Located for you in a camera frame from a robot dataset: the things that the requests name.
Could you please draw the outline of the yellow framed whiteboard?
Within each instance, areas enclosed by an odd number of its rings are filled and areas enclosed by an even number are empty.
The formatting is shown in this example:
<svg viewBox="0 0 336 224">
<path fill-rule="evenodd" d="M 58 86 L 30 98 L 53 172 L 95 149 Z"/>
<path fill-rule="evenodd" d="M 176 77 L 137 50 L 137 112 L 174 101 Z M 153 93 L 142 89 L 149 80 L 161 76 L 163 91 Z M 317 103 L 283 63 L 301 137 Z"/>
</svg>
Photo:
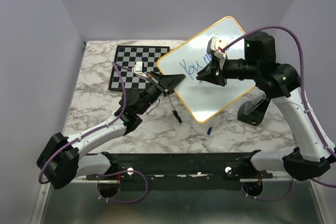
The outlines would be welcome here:
<svg viewBox="0 0 336 224">
<path fill-rule="evenodd" d="M 207 122 L 254 88 L 253 80 L 235 78 L 224 81 L 216 73 L 218 67 L 211 64 L 212 55 L 207 52 L 212 37 L 219 38 L 223 48 L 243 34 L 239 23 L 226 16 L 157 61 L 162 74 L 185 75 L 175 93 L 196 122 Z"/>
</svg>

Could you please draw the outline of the blue marker cap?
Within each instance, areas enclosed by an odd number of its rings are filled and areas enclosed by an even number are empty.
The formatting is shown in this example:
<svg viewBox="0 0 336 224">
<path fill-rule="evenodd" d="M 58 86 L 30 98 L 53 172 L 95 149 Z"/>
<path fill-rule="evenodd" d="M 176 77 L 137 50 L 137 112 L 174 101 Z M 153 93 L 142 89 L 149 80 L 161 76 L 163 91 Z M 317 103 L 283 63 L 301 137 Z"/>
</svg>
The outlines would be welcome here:
<svg viewBox="0 0 336 224">
<path fill-rule="evenodd" d="M 207 135 L 210 135 L 212 132 L 212 127 L 209 127 L 208 130 L 207 130 Z"/>
</svg>

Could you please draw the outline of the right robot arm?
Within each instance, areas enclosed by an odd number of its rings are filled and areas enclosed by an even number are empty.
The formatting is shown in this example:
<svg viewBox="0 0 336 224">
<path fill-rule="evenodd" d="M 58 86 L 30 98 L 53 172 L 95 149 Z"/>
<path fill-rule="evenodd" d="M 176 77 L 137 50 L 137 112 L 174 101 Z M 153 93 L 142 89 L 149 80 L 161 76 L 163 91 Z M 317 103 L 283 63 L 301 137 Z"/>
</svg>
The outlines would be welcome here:
<svg viewBox="0 0 336 224">
<path fill-rule="evenodd" d="M 212 37 L 207 45 L 211 61 L 197 73 L 197 80 L 224 87 L 229 79 L 254 80 L 263 95 L 245 102 L 241 119 L 258 124 L 273 102 L 289 125 L 297 147 L 289 152 L 253 153 L 241 165 L 249 178 L 260 171 L 288 173 L 296 180 L 325 174 L 335 162 L 335 144 L 327 137 L 308 103 L 303 77 L 290 64 L 276 62 L 273 36 L 263 30 L 244 34 L 231 43 Z"/>
</svg>

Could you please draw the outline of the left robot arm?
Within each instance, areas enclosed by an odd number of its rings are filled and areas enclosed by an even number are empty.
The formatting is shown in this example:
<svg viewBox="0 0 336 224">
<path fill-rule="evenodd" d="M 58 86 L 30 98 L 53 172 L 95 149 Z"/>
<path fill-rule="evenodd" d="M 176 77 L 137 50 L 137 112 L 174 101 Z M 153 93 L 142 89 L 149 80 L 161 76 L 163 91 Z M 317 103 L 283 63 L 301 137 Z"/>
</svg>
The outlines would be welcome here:
<svg viewBox="0 0 336 224">
<path fill-rule="evenodd" d="M 101 175 L 112 179 L 116 175 L 116 166 L 106 154 L 91 155 L 90 152 L 134 131 L 142 122 L 140 115 L 159 96 L 172 94 L 185 75 L 151 71 L 144 78 L 148 85 L 142 91 L 123 88 L 120 108 L 102 123 L 77 134 L 64 136 L 59 132 L 50 138 L 36 162 L 40 184 L 51 183 L 54 189 L 61 189 L 76 177 Z"/>
</svg>

